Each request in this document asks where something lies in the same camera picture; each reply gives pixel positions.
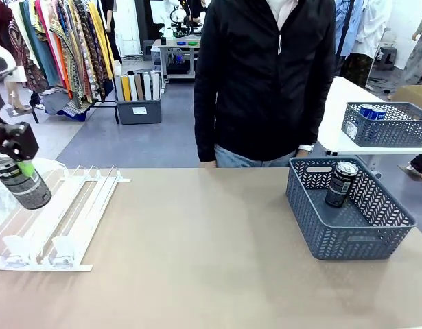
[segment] green object on table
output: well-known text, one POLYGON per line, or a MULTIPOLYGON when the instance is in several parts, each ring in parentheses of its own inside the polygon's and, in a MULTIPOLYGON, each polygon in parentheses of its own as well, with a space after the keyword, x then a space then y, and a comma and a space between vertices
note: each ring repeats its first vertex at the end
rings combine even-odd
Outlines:
POLYGON ((20 168, 21 173, 26 177, 32 177, 35 172, 35 167, 30 161, 18 162, 17 166, 20 168))

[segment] wristwatch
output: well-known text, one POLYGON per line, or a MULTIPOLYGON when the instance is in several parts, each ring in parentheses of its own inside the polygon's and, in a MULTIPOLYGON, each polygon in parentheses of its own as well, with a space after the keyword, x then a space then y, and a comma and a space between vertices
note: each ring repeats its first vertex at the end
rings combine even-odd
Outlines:
POLYGON ((299 149, 307 151, 309 153, 313 152, 314 145, 299 145, 299 149))

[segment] blue shirt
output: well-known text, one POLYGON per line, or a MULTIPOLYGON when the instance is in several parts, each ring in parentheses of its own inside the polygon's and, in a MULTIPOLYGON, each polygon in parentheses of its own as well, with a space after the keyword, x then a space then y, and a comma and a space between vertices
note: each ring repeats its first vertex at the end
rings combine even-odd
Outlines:
MULTIPOLYGON (((350 0, 336 1, 336 53, 339 47, 340 38, 342 37, 343 25, 349 8, 350 0)), ((360 19, 363 12, 363 0, 355 0, 351 19, 349 21, 348 32, 343 44, 341 56, 348 56, 354 47, 355 38, 359 30, 360 19)))

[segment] pink garment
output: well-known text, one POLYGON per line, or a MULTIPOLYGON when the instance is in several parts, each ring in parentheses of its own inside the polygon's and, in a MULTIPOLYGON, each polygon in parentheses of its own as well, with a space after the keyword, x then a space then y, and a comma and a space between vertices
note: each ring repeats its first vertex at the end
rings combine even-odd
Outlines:
POLYGON ((293 9, 297 7, 298 2, 298 0, 267 0, 279 29, 283 27, 293 9))
POLYGON ((57 71, 60 76, 61 83, 63 86, 66 86, 65 76, 62 70, 61 62, 57 60, 57 58, 59 58, 58 48, 55 43, 55 39, 53 38, 53 36, 51 35, 51 32, 49 31, 50 24, 46 25, 45 16, 43 16, 43 11, 41 10, 40 0, 35 0, 35 8, 37 9, 37 13, 38 13, 38 16, 40 17, 40 21, 41 21, 41 24, 43 25, 43 29, 45 29, 47 43, 49 43, 49 48, 51 49, 52 57, 54 57, 55 66, 58 69, 57 71))

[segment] perforated basket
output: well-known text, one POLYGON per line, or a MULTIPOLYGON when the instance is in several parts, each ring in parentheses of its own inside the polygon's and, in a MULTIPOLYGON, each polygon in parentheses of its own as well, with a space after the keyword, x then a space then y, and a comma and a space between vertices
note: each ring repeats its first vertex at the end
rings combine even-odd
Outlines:
POLYGON ((348 103, 342 131, 361 147, 422 147, 422 109, 411 103, 348 103), (383 120, 360 114, 362 104, 386 110, 383 120))
POLYGON ((416 221, 356 158, 293 158, 287 197, 312 255, 318 259, 385 259, 416 221), (359 173, 342 208, 325 203, 338 162, 359 173))

